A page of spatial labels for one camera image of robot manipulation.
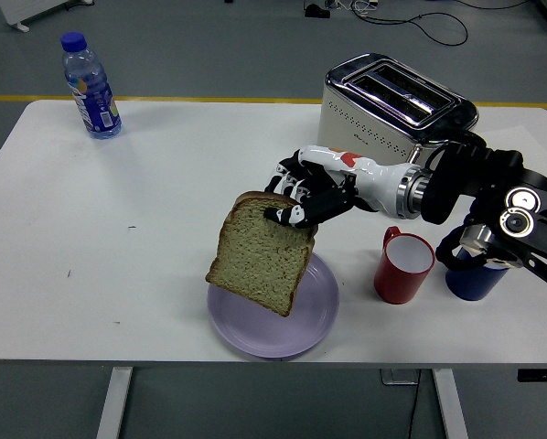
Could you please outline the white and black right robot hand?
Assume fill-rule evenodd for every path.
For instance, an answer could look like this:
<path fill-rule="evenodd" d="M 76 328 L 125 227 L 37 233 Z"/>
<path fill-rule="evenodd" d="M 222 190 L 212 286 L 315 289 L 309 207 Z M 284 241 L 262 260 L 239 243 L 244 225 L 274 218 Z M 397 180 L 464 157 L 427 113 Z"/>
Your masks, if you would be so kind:
<path fill-rule="evenodd" d="M 399 185 L 411 168 L 382 166 L 355 153 L 306 146 L 279 162 L 265 189 L 293 196 L 296 204 L 267 208 L 263 215 L 297 229 L 316 226 L 354 207 L 397 218 L 403 214 Z"/>

